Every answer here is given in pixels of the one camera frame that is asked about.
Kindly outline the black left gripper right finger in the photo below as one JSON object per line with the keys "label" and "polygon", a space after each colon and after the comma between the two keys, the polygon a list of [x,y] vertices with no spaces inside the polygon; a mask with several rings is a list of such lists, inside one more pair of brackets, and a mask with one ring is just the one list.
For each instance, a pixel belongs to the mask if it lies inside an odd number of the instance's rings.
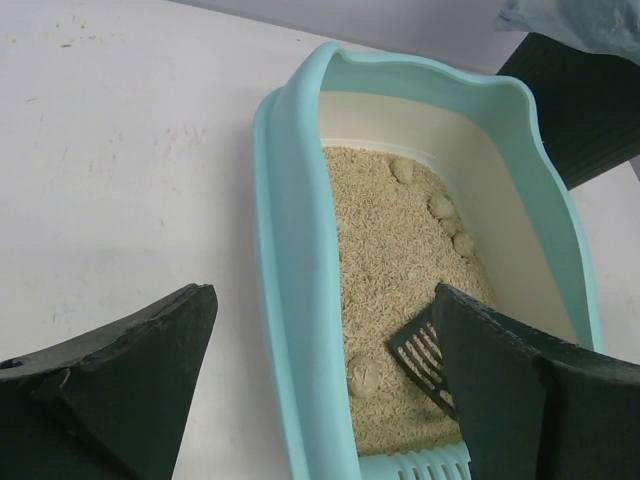
{"label": "black left gripper right finger", "polygon": [[472,478],[638,478],[638,365],[446,284],[432,307]]}

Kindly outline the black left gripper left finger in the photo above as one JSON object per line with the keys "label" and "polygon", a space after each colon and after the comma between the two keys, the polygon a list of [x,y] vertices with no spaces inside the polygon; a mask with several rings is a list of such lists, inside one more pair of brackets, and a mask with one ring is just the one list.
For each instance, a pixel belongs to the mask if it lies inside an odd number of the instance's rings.
{"label": "black left gripper left finger", "polygon": [[1,363],[4,479],[169,479],[218,312],[189,284]]}

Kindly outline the black slotted litter scoop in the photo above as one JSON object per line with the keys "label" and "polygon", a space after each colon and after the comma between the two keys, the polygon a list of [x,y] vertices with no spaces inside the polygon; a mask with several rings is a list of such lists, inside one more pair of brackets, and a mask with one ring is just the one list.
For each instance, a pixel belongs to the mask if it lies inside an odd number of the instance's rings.
{"label": "black slotted litter scoop", "polygon": [[396,363],[411,382],[444,414],[458,416],[444,372],[444,362],[433,328],[432,306],[426,306],[386,342]]}

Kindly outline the teal plastic litter box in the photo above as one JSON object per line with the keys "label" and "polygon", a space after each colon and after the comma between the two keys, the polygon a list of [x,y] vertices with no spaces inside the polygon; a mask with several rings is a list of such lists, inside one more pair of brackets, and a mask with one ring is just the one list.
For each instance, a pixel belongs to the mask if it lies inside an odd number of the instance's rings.
{"label": "teal plastic litter box", "polygon": [[293,478],[470,475],[463,443],[357,454],[327,146],[378,149],[430,167],[475,238],[499,309],[603,350],[585,232],[520,80],[326,43],[262,101],[253,137],[263,332]]}

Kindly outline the black trash bin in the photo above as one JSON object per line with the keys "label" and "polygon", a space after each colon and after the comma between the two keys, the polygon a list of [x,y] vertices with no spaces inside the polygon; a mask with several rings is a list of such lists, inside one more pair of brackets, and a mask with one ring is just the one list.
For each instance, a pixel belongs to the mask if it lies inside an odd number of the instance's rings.
{"label": "black trash bin", "polygon": [[498,71],[523,81],[545,150],[569,189],[639,156],[639,66],[530,33]]}

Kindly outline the translucent blue bin liner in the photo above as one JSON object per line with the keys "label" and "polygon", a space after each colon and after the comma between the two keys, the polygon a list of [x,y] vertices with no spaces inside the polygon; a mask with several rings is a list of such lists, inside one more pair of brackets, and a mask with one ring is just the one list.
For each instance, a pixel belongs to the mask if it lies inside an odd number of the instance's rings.
{"label": "translucent blue bin liner", "polygon": [[537,33],[585,53],[639,62],[639,0],[506,1],[494,29]]}

